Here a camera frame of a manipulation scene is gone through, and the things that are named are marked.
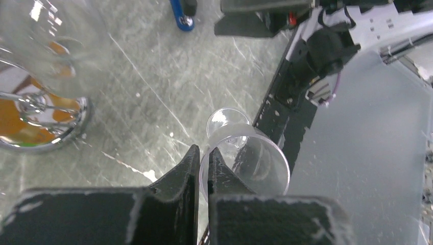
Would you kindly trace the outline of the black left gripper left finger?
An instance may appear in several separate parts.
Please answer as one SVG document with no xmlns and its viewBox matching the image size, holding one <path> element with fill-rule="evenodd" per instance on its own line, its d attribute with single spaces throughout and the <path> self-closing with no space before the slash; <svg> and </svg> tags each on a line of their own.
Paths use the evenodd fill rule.
<svg viewBox="0 0 433 245">
<path fill-rule="evenodd" d="M 1 244 L 196 244 L 200 150 L 146 187 L 33 188 L 1 222 Z"/>
</svg>

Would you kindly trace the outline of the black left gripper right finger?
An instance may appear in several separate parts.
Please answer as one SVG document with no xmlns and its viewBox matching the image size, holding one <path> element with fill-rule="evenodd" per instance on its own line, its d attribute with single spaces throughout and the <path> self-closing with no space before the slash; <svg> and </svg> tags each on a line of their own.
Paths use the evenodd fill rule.
<svg viewBox="0 0 433 245">
<path fill-rule="evenodd" d="M 209 154 L 208 216 L 210 244 L 355 244 L 335 200 L 252 193 L 217 148 Z"/>
</svg>

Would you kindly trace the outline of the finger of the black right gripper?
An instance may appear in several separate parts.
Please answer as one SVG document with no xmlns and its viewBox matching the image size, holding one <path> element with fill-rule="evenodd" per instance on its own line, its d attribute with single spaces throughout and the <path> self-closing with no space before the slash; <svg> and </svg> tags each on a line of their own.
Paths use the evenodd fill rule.
<svg viewBox="0 0 433 245">
<path fill-rule="evenodd" d="M 224 15 L 214 24 L 217 36 L 273 38 L 288 29 L 288 15 L 281 13 L 243 13 Z"/>
<path fill-rule="evenodd" d="M 296 12 L 315 6 L 312 0 L 223 0 L 220 1 L 223 13 L 249 12 Z"/>
</svg>

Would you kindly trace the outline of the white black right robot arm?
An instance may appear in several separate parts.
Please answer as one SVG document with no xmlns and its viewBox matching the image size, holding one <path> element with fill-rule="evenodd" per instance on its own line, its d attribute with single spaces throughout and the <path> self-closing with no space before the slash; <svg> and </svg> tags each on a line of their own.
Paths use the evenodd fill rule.
<svg viewBox="0 0 433 245">
<path fill-rule="evenodd" d="M 390 62 L 432 41 L 432 1 L 221 1 L 217 36 L 272 38 L 295 29 L 285 73 L 306 82 L 340 72 L 357 54 Z"/>
</svg>

